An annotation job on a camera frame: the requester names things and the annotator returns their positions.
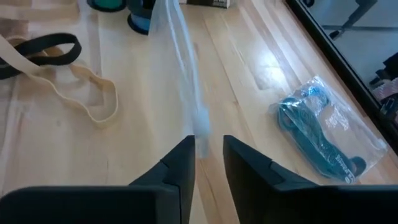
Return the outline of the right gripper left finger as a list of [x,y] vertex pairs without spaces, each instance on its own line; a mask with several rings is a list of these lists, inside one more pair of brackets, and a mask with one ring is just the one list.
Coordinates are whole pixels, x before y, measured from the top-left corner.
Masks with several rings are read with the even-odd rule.
[[0,224],[189,224],[194,185],[195,138],[187,136],[129,185],[9,192],[0,198]]

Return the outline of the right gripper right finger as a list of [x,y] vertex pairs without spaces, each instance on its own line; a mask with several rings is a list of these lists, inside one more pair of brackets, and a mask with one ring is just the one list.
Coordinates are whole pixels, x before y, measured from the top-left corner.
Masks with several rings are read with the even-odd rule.
[[231,135],[223,159],[240,224],[398,224],[398,185],[317,185]]

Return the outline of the wide blue rubber band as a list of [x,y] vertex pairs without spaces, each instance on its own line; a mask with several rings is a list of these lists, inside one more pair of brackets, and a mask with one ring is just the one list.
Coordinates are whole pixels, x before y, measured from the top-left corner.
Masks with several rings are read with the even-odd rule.
[[283,99],[277,119],[280,128],[290,133],[298,149],[322,176],[352,184],[366,170],[362,157],[349,158],[327,140],[315,113],[302,100]]

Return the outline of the clear zipper bag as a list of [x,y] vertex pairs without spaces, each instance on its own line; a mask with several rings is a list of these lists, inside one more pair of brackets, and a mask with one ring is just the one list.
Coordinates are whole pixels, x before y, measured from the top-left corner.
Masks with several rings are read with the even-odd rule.
[[209,151],[208,108],[202,98],[193,44],[178,0],[156,0],[149,30],[150,105],[155,135],[171,146],[195,137],[200,159]]
[[[323,106],[316,96],[303,97],[302,91],[307,89],[309,86],[317,86],[322,88],[323,91],[328,95],[330,102],[326,106]],[[315,113],[327,140],[338,147],[344,154],[346,154],[346,156],[349,158],[359,156],[366,161],[367,168],[363,174],[376,165],[388,152],[386,142],[379,138],[374,131],[372,131],[361,119],[360,115],[355,112],[355,110],[352,109],[352,107],[350,107],[350,105],[344,99],[342,99],[341,95],[339,95],[329,84],[327,84],[327,82],[322,80],[320,77],[313,77],[311,80],[298,87],[289,95],[270,105],[269,113],[274,116],[278,126],[278,105],[283,99],[288,97],[302,100]],[[307,158],[298,149],[290,133],[282,130],[280,126],[279,129],[295,146],[296,150],[310,164]],[[330,180],[333,182],[346,184],[340,180]]]

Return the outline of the black white zipper bag box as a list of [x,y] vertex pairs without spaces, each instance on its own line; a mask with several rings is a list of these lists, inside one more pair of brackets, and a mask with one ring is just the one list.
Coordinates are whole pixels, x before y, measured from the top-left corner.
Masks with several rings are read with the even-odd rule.
[[227,9],[232,0],[178,0],[180,4],[190,4],[197,6],[219,7]]

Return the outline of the thick black rubber band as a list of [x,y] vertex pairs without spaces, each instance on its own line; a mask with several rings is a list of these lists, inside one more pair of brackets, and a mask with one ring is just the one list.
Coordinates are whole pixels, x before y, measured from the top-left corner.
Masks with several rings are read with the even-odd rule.
[[[25,58],[36,65],[69,65],[74,62],[81,54],[82,47],[73,34],[69,33],[54,33],[47,34],[41,37],[36,37],[30,40],[15,40],[16,45],[12,45],[12,40],[9,43]],[[72,44],[71,49],[66,53],[56,53],[54,56],[40,56],[39,53],[44,50],[52,50],[59,45]],[[0,80],[5,80],[17,76],[22,72],[10,66],[0,57]]]

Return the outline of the black floor stand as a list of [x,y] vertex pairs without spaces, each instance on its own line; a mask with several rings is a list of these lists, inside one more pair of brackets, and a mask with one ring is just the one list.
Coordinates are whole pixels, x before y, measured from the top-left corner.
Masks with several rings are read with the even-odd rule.
[[329,37],[332,40],[339,38],[347,29],[352,28],[352,26],[362,18],[365,13],[367,13],[370,8],[372,8],[378,0],[355,0],[358,4],[358,8],[349,16],[348,20],[337,30],[331,32]]

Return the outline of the black aluminium table frame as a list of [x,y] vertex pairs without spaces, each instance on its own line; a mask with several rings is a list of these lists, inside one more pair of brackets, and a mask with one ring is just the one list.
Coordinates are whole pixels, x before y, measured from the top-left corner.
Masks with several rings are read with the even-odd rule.
[[315,21],[301,0],[285,0],[288,7],[323,52],[339,78],[351,92],[360,107],[371,119],[392,150],[398,155],[398,126],[381,113],[381,104],[358,77],[353,67],[338,51],[329,35]]

